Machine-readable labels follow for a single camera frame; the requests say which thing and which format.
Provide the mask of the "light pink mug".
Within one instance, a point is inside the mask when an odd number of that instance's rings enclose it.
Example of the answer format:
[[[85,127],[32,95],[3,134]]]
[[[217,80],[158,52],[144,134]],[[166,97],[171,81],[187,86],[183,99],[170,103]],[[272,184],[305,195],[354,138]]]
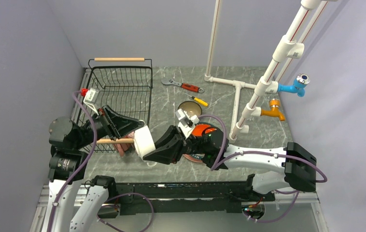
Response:
[[[133,139],[134,139],[134,134],[135,134],[135,132],[131,132],[131,133],[129,133],[127,136],[126,136],[126,138],[128,138],[128,139],[131,139],[131,143],[127,143],[127,144],[125,144],[125,151],[127,151],[127,150],[129,150],[129,149],[131,149],[133,146],[134,146],[134,141],[133,141]]]

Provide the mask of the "salmon pink mug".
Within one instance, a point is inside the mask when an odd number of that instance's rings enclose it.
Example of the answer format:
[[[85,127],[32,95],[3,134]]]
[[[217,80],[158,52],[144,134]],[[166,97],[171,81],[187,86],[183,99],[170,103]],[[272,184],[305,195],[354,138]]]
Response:
[[[129,144],[114,144],[114,148],[118,151],[120,157],[123,157],[125,153],[129,150]]]

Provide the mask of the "white enamel cup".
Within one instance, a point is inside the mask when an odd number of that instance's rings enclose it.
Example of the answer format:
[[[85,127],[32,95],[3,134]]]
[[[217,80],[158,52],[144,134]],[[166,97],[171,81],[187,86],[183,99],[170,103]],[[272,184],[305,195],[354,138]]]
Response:
[[[149,167],[155,167],[156,162],[154,161],[145,161],[143,157],[150,152],[155,150],[155,143],[153,141],[151,132],[148,126],[144,126],[136,131],[134,131],[134,147],[136,153],[141,158],[142,161],[146,163]]]

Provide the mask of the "black wire dish rack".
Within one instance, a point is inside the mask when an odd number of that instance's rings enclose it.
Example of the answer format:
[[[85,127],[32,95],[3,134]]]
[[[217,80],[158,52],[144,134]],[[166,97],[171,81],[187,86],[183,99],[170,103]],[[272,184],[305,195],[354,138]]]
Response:
[[[86,79],[82,88],[99,90],[97,105],[99,108],[108,105],[117,113],[136,118],[149,125],[153,90],[153,67],[151,59],[138,58],[126,61],[124,65],[115,65],[115,58],[93,58],[88,62]],[[131,139],[121,137],[112,140],[107,136],[99,120],[99,114],[94,113],[83,103],[81,93],[77,95],[81,104],[76,105],[77,111],[73,121],[84,133],[85,141],[79,149],[85,152],[113,152],[114,144],[131,143]]]

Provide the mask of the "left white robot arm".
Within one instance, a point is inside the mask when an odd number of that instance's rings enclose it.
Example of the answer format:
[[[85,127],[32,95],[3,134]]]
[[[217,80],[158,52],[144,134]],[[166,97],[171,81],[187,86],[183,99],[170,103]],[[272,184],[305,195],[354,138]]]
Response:
[[[121,139],[144,127],[142,120],[123,116],[105,105],[82,125],[68,117],[55,119],[49,127],[51,159],[49,161],[49,198],[42,226],[43,232],[86,232],[102,204],[116,199],[115,179],[97,176],[92,180],[85,203],[74,211],[86,165],[97,141],[108,136]]]

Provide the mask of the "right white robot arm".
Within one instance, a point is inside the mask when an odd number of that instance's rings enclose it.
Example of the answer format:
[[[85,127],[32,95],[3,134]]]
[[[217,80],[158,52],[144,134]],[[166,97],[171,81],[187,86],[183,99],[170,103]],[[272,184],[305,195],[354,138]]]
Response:
[[[253,174],[244,194],[251,201],[273,190],[291,187],[315,192],[317,159],[301,145],[289,142],[271,149],[231,145],[223,131],[208,123],[199,123],[186,136],[177,126],[170,126],[156,142],[144,127],[135,131],[135,149],[143,161],[165,165],[177,163],[183,155],[201,155],[201,162],[211,170],[251,168]]]

